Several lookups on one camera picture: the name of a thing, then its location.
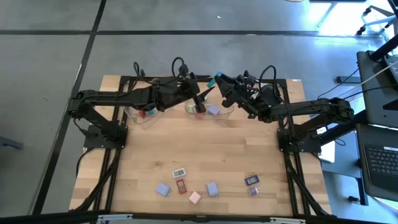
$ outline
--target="office chair wheel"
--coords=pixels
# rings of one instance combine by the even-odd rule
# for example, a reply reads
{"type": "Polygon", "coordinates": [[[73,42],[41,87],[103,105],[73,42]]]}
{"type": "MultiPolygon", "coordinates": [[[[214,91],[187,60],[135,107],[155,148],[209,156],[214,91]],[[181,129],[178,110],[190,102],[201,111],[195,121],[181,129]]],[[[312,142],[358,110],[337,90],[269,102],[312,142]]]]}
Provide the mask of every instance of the office chair wheel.
{"type": "Polygon", "coordinates": [[[348,200],[349,200],[350,202],[352,202],[352,203],[357,203],[357,204],[360,204],[360,203],[361,203],[361,201],[360,201],[359,198],[356,198],[356,197],[353,197],[353,196],[349,196],[349,197],[348,197],[348,200]]]}
{"type": "Polygon", "coordinates": [[[361,35],[365,30],[366,30],[366,27],[362,26],[361,28],[359,28],[358,31],[356,31],[356,35],[361,35]]]}
{"type": "Polygon", "coordinates": [[[366,16],[371,11],[372,11],[372,9],[369,7],[363,12],[363,15],[366,16]]]}

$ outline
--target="wooden tabletop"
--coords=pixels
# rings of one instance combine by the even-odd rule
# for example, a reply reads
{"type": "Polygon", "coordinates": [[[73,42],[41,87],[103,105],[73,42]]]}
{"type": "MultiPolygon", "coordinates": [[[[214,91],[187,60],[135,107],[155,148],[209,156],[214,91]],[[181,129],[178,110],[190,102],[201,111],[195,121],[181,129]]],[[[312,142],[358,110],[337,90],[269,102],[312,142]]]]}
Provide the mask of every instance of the wooden tabletop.
{"type": "MultiPolygon", "coordinates": [[[[105,75],[101,91],[117,91],[120,76],[105,75]]],[[[304,101],[300,80],[287,80],[291,102],[304,101]]],[[[138,83],[136,88],[146,86],[138,83]]],[[[206,83],[200,83],[206,90],[206,83]]],[[[217,87],[209,98],[220,99],[217,87]]],[[[291,215],[289,188],[283,155],[279,151],[277,122],[266,124],[247,119],[247,113],[235,106],[228,119],[192,119],[185,104],[167,110],[150,127],[130,118],[126,147],[122,150],[111,210],[130,213],[177,213],[213,215],[291,215]],[[183,178],[188,192],[178,193],[172,171],[185,168],[183,178]],[[258,175],[253,187],[259,194],[249,196],[244,178],[258,175]],[[171,187],[170,196],[155,192],[162,182],[171,187]],[[220,194],[211,198],[206,184],[216,182],[220,194]],[[202,199],[194,205],[189,196],[197,191],[202,199]]],[[[107,119],[113,108],[97,106],[107,119]]],[[[308,116],[294,118],[302,123],[308,116]]],[[[70,208],[79,206],[98,181],[104,149],[87,154],[80,166],[70,208]]],[[[324,210],[331,212],[320,162],[311,154],[301,153],[305,183],[324,210]]],[[[108,186],[104,188],[101,208],[108,186]]],[[[296,187],[299,211],[303,213],[300,191],[296,187]]]]}

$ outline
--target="concrete floor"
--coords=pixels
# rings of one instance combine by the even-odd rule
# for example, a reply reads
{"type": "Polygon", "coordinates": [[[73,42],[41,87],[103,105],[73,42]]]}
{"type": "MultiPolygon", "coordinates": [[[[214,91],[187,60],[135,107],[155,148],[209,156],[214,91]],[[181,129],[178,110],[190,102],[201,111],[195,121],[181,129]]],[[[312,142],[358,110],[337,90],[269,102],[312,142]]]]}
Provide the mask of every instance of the concrete floor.
{"type": "MultiPolygon", "coordinates": [[[[258,76],[264,67],[273,64],[279,78],[301,79],[307,99],[314,99],[336,85],[336,76],[349,75],[356,69],[357,51],[376,49],[384,43],[381,35],[373,36],[380,31],[380,26],[370,27],[368,34],[371,36],[367,38],[331,37],[353,35],[363,20],[378,17],[377,13],[361,17],[369,2],[372,1],[333,6],[330,2],[283,0],[108,0],[100,30],[300,30],[320,33],[317,36],[97,36],[81,89],[98,89],[103,75],[132,74],[134,61],[148,75],[167,75],[172,59],[181,56],[190,70],[198,74],[215,74],[220,70],[238,75],[247,69],[258,76]],[[347,12],[351,19],[342,21],[340,15],[347,12]]],[[[100,1],[94,0],[43,0],[40,4],[3,0],[0,2],[0,29],[90,30],[99,4],[100,1]]],[[[29,212],[87,40],[85,35],[0,35],[0,136],[25,144],[20,151],[0,150],[1,217],[29,212]]],[[[350,87],[342,86],[326,97],[350,87]]],[[[67,211],[82,144],[83,136],[70,126],[44,212],[67,211]]],[[[358,191],[354,179],[325,174],[325,181],[333,213],[338,217],[397,222],[398,214],[377,202],[369,207],[348,203],[345,196],[358,191]]]]}

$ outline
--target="keyboard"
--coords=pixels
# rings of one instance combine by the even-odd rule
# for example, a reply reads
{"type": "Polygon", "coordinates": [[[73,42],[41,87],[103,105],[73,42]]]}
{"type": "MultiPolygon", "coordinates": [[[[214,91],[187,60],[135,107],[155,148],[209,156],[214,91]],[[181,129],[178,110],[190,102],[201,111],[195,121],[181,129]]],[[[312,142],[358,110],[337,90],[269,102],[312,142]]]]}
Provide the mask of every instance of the keyboard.
{"type": "Polygon", "coordinates": [[[365,146],[371,183],[398,192],[398,148],[365,146]]]}

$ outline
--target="pink block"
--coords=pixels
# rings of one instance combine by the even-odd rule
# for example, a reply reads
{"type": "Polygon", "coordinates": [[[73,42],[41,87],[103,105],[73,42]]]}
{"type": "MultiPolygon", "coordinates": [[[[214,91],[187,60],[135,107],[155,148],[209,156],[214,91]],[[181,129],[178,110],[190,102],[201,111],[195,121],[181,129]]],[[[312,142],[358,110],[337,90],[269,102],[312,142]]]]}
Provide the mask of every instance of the pink block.
{"type": "Polygon", "coordinates": [[[194,203],[194,204],[198,203],[200,199],[201,199],[201,196],[200,196],[200,194],[198,194],[197,192],[193,192],[193,193],[191,194],[191,196],[189,197],[189,200],[190,200],[192,203],[194,203]]]}

